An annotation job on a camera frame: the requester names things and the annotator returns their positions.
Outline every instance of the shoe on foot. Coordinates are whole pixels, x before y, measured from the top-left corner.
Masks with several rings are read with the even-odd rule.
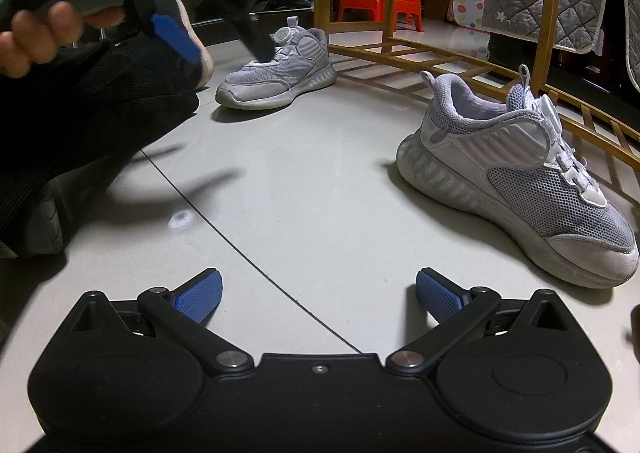
[[[5,257],[55,255],[62,251],[62,228],[50,182],[25,200],[2,235]]]
[[[562,139],[551,100],[534,99],[524,65],[520,75],[500,104],[455,74],[422,72],[433,100],[398,148],[400,173],[434,200],[502,227],[553,276],[620,285],[638,268],[634,233]]]
[[[152,17],[152,22],[156,34],[188,63],[198,65],[197,87],[202,88],[213,75],[213,59],[193,31],[184,4],[180,0],[154,0],[154,4],[157,12]]]
[[[252,61],[220,84],[216,101],[240,110],[267,110],[291,104],[300,94],[334,84],[334,70],[324,31],[303,29],[298,18],[273,34],[276,55],[268,63]]]

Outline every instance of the black trousers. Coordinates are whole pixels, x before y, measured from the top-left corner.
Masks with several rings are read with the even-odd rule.
[[[63,49],[24,78],[0,77],[0,240],[56,176],[168,133],[198,107],[199,68],[144,33]]]

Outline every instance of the white sneaker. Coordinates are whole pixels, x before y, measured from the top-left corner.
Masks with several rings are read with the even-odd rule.
[[[241,110],[265,110],[291,104],[300,94],[334,84],[327,37],[318,28],[303,29],[298,17],[273,34],[276,55],[268,63],[252,61],[220,84],[216,101]]]
[[[562,139],[551,100],[534,99],[524,65],[520,75],[501,104],[476,97],[455,74],[422,72],[433,100],[398,148],[400,173],[502,227],[548,273],[595,289],[620,285],[638,268],[633,231]]]

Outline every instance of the hand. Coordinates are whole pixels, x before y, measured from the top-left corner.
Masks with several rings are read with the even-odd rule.
[[[81,17],[65,2],[56,3],[49,9],[46,22],[21,10],[12,19],[11,31],[0,33],[0,72],[11,78],[21,78],[27,75],[32,64],[49,63],[59,47],[78,41],[86,24],[106,28],[116,26],[123,19],[121,8]]]

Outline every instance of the metal pivot screw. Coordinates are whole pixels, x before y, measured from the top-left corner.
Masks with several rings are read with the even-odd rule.
[[[491,289],[489,289],[489,287],[471,287],[471,289],[469,289],[469,293],[471,294],[471,299],[474,299],[476,296],[480,294],[485,294],[490,291]]]
[[[422,357],[418,352],[400,350],[391,356],[391,361],[399,367],[415,368],[423,364],[424,357]]]
[[[249,360],[249,357],[244,352],[237,350],[227,350],[226,352],[220,352],[216,357],[216,361],[224,367],[237,368],[244,365]]]

